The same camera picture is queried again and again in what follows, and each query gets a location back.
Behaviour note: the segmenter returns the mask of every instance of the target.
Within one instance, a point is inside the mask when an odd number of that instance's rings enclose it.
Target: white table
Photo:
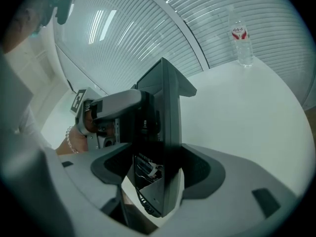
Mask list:
[[[254,161],[297,196],[315,170],[307,118],[283,80],[259,59],[233,61],[188,78],[194,97],[180,97],[182,142]]]

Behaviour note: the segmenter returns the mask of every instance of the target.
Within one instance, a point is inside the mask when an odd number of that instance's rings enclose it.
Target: water bottle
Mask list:
[[[251,67],[253,63],[252,46],[246,24],[233,7],[229,7],[229,27],[237,48],[239,63]]]

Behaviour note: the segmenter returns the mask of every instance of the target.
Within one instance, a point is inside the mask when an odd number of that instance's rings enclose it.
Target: black device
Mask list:
[[[215,161],[212,164],[219,166],[215,168],[217,176],[213,180],[207,179],[210,162],[182,147],[180,95],[192,97],[196,92],[184,75],[161,58],[133,89],[94,101],[86,100],[82,104],[76,123],[79,130],[91,138],[88,144],[96,145],[100,141],[98,136],[103,136],[104,125],[114,120],[119,122],[120,142],[130,143],[123,151],[95,160],[91,165],[92,172],[103,182],[117,185],[127,175],[141,204],[154,217],[164,217],[175,208],[180,168],[186,176],[186,188],[197,183],[204,185],[204,179],[210,184],[206,189],[198,185],[194,192],[186,191],[186,198],[205,198],[225,179],[224,168]],[[83,107],[87,105],[99,128],[99,133],[91,136],[86,133],[82,121]]]
[[[66,23],[71,7],[74,6],[75,0],[48,0],[48,7],[45,10],[45,17],[40,23],[40,26],[45,27],[49,23],[54,8],[57,8],[57,13],[55,17],[57,18],[57,23],[63,25]]]

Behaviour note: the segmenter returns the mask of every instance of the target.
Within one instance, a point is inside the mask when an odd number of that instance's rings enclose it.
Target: red label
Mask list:
[[[232,27],[232,35],[234,40],[245,40],[248,38],[247,29],[245,26]]]

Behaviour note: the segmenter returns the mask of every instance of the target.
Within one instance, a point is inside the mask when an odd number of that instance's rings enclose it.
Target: silver bracelet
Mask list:
[[[73,146],[71,145],[70,139],[69,139],[69,133],[70,133],[71,128],[73,128],[73,127],[69,126],[69,128],[67,129],[67,132],[66,132],[67,143],[68,143],[68,146],[70,147],[71,151],[73,151],[74,154],[78,154],[79,152],[73,148]]]

